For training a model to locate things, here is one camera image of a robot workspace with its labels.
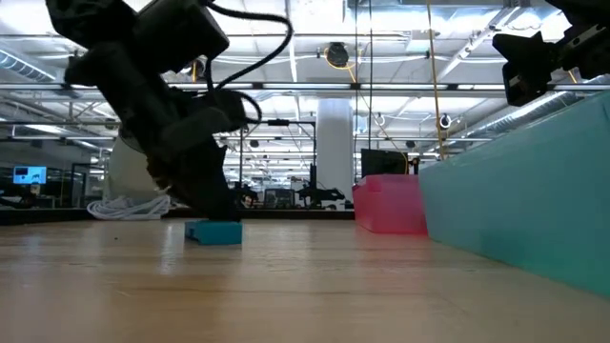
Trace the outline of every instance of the pillar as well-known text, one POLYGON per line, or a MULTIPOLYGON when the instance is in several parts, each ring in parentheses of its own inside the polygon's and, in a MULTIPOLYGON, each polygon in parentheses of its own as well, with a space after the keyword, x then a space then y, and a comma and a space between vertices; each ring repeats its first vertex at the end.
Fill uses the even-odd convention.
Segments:
POLYGON ((346 200, 354 201, 354 111, 350 99, 320 99, 315 123, 317 186, 337 188, 346 200))

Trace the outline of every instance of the blue block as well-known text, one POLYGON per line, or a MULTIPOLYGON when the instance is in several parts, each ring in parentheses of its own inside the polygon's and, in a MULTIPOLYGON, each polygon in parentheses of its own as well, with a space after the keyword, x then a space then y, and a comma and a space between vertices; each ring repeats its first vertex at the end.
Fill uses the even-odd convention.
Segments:
POLYGON ((202 220, 187 222, 184 236, 201 245, 232 245, 241 244, 242 232, 241 223, 202 220))
POLYGON ((420 173, 430 236, 610 297, 610 92, 420 173))

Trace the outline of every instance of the computer screen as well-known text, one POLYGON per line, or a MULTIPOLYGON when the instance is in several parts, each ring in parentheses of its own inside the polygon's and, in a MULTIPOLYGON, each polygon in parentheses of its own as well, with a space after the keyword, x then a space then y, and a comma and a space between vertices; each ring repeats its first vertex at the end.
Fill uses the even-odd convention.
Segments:
POLYGON ((44 185, 47 183, 47 167, 15 167, 12 172, 15 185, 44 185))
POLYGON ((381 174, 404 174, 406 161, 398 151, 362 149, 362 177, 381 174))

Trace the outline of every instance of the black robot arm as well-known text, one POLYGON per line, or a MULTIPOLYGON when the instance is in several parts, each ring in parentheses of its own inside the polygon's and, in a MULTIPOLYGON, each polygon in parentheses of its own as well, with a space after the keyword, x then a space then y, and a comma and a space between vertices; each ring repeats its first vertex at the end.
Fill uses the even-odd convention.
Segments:
POLYGON ((223 87, 276 57, 290 42, 290 22, 270 14, 226 10, 211 0, 155 0, 140 12, 121 0, 47 0, 51 21, 62 35, 88 49, 71 59, 65 81, 96 86, 134 137, 149 161, 158 186, 212 220, 239 220, 222 170, 226 148, 213 134, 236 131, 261 120, 260 107, 248 95, 223 87), (284 23, 282 45, 260 62, 208 91, 171 89, 160 76, 181 71, 201 55, 209 67, 229 40, 208 9, 224 15, 284 23), (246 116, 243 101, 258 117, 246 116))
POLYGON ((523 106, 543 96, 557 69, 579 68, 592 79, 610 73, 610 1, 547 0, 563 10, 572 27, 558 43, 498 34, 494 47, 508 60, 502 69, 508 103, 523 106))

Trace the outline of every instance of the pink plastic container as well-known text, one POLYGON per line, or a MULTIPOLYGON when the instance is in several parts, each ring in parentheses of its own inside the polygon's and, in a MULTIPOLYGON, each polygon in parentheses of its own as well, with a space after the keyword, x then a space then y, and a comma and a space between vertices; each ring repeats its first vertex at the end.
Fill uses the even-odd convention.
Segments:
POLYGON ((354 206, 370 232, 428 234, 417 175, 369 175, 354 186, 354 206))

